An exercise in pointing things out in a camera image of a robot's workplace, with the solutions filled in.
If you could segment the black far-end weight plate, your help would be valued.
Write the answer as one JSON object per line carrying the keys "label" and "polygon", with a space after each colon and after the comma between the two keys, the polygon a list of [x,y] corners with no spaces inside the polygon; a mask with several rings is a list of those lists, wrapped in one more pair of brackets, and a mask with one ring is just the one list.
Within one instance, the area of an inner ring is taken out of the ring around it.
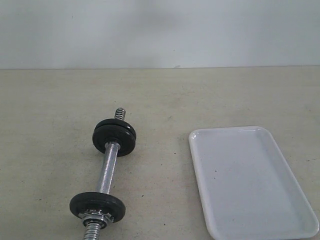
{"label": "black far-end weight plate", "polygon": [[136,147],[136,139],[132,131],[116,124],[99,126],[92,135],[93,145],[102,153],[106,152],[106,145],[118,145],[118,157],[129,155]]}

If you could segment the chrome star collar nut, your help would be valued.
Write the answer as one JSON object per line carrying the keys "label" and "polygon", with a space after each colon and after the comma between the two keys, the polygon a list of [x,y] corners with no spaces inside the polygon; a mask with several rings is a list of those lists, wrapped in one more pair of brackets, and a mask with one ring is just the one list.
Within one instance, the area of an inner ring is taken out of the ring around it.
{"label": "chrome star collar nut", "polygon": [[102,227],[113,223],[113,217],[109,213],[103,213],[102,210],[89,209],[78,215],[84,226],[89,223],[98,223]]}

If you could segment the chrome dumbbell bar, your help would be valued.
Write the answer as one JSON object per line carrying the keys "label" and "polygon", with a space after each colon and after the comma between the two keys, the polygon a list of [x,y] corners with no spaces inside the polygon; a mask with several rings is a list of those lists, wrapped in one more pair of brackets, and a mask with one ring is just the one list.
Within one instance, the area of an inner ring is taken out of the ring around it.
{"label": "chrome dumbbell bar", "polygon": [[[119,146],[117,144],[107,144],[104,153],[103,165],[99,180],[97,182],[96,191],[99,193],[108,194],[110,192],[114,169],[117,160]],[[100,238],[101,229],[106,226],[101,226],[98,223],[91,222],[85,225],[84,240],[98,240]]]}

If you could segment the white rectangular tray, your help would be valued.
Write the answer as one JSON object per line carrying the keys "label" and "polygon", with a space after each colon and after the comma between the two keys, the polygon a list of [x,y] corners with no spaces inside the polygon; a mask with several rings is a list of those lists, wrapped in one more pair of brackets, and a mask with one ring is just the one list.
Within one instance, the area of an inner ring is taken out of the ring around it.
{"label": "white rectangular tray", "polygon": [[267,129],[197,129],[188,141],[213,239],[297,240],[318,233],[318,218]]}

